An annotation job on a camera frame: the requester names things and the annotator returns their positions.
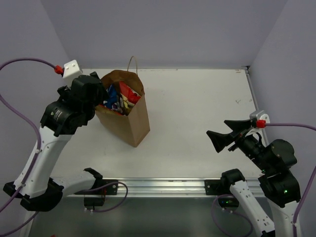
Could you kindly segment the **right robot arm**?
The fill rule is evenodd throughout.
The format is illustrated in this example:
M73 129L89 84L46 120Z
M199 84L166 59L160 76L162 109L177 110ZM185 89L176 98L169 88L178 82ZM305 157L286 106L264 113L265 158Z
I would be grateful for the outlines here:
M262 137L254 133L269 125L264 119L225 120L232 130L221 134L207 131L216 152L224 148L240 149L262 172L258 178L273 217L269 218L251 194L246 178L235 168L222 173L220 190L235 197L244 209L253 230L259 237L300 237L302 235L296 209L301 200L300 186L290 168L297 163L293 146L276 139L264 146Z

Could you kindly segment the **brown chocolate bar wrapper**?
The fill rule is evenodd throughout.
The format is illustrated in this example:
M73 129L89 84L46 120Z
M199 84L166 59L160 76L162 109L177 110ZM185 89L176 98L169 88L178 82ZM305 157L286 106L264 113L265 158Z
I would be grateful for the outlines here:
M124 100L120 93L117 93L117 112L125 115Z

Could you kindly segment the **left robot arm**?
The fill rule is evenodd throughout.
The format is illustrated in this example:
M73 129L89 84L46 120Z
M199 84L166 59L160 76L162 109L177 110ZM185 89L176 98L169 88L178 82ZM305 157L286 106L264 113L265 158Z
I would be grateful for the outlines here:
M58 100L46 107L40 120L40 142L19 177L3 188L9 196L19 198L27 211L48 212L68 195L97 194L103 187L103 176L92 168L64 178L52 178L51 173L66 144L94 117L95 107L105 100L107 92L96 72L78 76L71 86L57 92Z

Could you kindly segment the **brown paper bag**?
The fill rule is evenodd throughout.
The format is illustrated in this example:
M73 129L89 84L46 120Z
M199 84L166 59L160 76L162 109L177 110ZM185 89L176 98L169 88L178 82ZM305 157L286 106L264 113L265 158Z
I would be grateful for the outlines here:
M115 110L107 109L103 103L96 107L96 115L101 124L112 134L133 147L137 147L150 131L150 123L145 100L144 86L137 72L129 69L113 70L101 78L105 89L114 84L120 91L119 82L127 84L141 96L129 115L122 115Z

